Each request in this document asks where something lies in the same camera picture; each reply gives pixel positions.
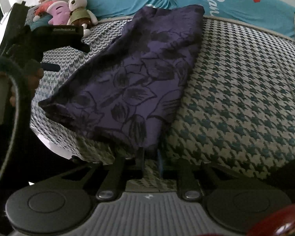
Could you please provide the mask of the blue white houndstooth mat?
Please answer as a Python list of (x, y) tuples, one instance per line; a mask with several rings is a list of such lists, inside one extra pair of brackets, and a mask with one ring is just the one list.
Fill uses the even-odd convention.
[[(48, 98), (93, 55), (121, 34), (127, 20), (102, 23), (86, 39), (92, 51), (46, 52), (61, 65), (45, 73), (32, 102), (31, 128), (53, 150), (111, 164), (110, 148), (49, 120), (38, 102)], [(169, 158), (216, 162), (266, 178), (295, 158), (295, 44), (268, 32), (204, 19), (201, 51), (163, 146)]]

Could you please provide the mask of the pink moon plush toy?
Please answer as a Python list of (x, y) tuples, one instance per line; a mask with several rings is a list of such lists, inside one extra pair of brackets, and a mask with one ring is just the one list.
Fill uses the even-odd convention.
[(47, 13), (52, 16), (48, 22), (49, 25), (67, 25), (70, 12), (66, 1), (46, 1), (35, 9), (33, 22), (38, 21), (44, 13)]

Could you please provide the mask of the beige bunny plush toy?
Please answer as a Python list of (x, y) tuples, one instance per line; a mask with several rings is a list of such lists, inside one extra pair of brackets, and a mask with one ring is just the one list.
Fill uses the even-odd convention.
[(98, 24), (98, 19), (87, 9), (87, 0), (69, 0), (68, 6), (70, 17), (67, 25), (83, 27), (84, 38), (90, 36), (90, 28)]

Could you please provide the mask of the purple patterned garment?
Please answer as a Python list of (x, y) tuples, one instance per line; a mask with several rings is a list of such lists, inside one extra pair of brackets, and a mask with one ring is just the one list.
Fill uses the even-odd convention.
[(204, 8), (143, 7), (39, 107), (78, 135), (154, 150), (197, 60)]

